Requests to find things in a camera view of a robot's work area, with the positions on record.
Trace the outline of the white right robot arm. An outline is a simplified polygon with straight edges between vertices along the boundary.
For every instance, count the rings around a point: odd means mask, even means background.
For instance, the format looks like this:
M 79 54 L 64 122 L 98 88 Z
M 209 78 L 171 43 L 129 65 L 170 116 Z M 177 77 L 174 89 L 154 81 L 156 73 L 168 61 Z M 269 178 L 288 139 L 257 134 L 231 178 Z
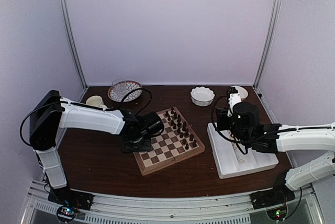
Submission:
M 294 169 L 280 174 L 268 198 L 279 204 L 302 186 L 334 174 L 334 124 L 289 126 L 260 123 L 259 110 L 248 102 L 238 102 L 229 109 L 214 108 L 211 112 L 215 131 L 225 140 L 260 153 L 292 150 L 324 150 L 325 153 Z

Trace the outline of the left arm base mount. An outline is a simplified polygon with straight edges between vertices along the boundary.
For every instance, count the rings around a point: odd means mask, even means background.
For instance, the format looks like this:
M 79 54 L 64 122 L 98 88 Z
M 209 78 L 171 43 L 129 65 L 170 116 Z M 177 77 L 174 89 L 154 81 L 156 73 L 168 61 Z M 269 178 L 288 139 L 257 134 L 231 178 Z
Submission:
M 69 185 L 64 188 L 55 189 L 51 186 L 46 175 L 46 186 L 49 186 L 48 201 L 60 205 L 56 210 L 56 217 L 62 223 L 73 221 L 80 210 L 90 210 L 94 195 L 91 193 L 79 192 L 70 189 Z

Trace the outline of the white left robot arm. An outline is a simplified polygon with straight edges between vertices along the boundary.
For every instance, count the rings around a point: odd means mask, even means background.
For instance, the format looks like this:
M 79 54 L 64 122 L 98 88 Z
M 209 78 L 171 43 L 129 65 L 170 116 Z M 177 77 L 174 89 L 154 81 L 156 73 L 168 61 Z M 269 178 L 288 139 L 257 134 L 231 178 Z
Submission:
M 162 134 L 164 124 L 156 112 L 144 116 L 121 106 L 103 108 L 87 105 L 60 96 L 50 90 L 23 122 L 29 122 L 29 140 L 41 161 L 55 197 L 64 205 L 75 201 L 58 154 L 56 136 L 60 128 L 85 129 L 119 136 L 123 152 L 151 151 L 151 139 Z

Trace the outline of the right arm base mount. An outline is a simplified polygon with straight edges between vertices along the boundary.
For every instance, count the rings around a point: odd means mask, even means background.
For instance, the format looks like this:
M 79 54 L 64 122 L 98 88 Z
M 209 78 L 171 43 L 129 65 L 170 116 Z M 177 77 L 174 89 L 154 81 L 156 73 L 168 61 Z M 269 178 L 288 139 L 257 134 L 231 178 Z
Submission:
M 271 189 L 257 191 L 250 194 L 253 209 L 269 208 L 266 213 L 270 220 L 276 223 L 287 221 L 298 209 L 303 195 L 302 187 L 299 188 L 300 196 L 294 210 L 288 210 L 287 203 L 296 198 L 294 189 L 289 189 L 286 183 L 286 172 L 275 179 Z

